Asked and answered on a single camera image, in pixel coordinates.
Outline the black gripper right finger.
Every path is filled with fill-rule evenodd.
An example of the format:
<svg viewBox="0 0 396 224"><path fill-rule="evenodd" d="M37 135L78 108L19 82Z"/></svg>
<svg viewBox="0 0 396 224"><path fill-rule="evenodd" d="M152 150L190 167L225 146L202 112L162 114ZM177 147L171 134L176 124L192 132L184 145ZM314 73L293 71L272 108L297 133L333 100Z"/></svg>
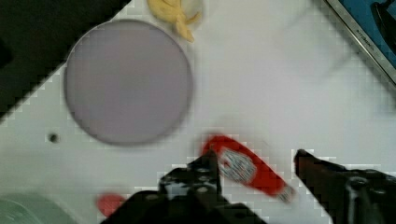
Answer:
<svg viewBox="0 0 396 224"><path fill-rule="evenodd" d="M333 224L396 224L395 177L374 169L348 169L304 149L293 159L295 174Z"/></svg>

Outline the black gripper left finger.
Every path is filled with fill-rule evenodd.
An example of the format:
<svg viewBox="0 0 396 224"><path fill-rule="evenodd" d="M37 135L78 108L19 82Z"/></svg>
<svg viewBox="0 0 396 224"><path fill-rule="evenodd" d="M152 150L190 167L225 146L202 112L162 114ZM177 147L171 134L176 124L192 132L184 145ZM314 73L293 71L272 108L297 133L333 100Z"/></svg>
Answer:
<svg viewBox="0 0 396 224"><path fill-rule="evenodd" d="M222 201L218 157L208 150L185 168L175 168L160 178L159 193L170 203L187 207L214 207Z"/></svg>

